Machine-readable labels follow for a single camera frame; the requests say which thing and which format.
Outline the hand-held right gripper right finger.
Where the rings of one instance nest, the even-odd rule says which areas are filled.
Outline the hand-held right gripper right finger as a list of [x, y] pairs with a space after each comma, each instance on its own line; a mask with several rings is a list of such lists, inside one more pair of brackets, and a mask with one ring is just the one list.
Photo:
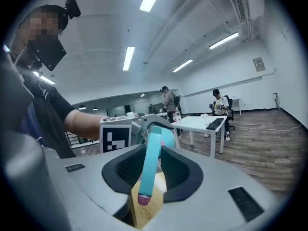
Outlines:
[[277, 198], [230, 163], [183, 149], [163, 147], [167, 191], [151, 231], [255, 231]]

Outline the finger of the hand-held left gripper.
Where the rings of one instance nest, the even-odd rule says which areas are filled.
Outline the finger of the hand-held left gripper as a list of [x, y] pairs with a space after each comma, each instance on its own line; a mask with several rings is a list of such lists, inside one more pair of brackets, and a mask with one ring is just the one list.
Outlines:
[[164, 118], [158, 115], [154, 115], [154, 114], [144, 115], [141, 117], [141, 119], [143, 120], [143, 123], [142, 123], [143, 130], [148, 130], [152, 125], [158, 126], [161, 128], [166, 128], [169, 130], [174, 129], [170, 122], [168, 122], [167, 120], [165, 120]]

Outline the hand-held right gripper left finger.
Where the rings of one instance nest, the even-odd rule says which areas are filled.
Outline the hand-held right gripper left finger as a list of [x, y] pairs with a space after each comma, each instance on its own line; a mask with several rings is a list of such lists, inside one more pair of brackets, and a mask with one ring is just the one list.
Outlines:
[[115, 192], [105, 183], [102, 168], [110, 160], [135, 153], [143, 145], [84, 157], [61, 159], [45, 148], [51, 181], [64, 205], [71, 231], [134, 231], [122, 222], [128, 210], [128, 194]]

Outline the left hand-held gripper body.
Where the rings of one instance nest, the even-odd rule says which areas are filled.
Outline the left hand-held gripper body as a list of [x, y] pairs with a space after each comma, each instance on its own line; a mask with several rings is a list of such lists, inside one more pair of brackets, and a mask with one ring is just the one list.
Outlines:
[[117, 116], [100, 120], [100, 152], [107, 153], [145, 143], [143, 119]]

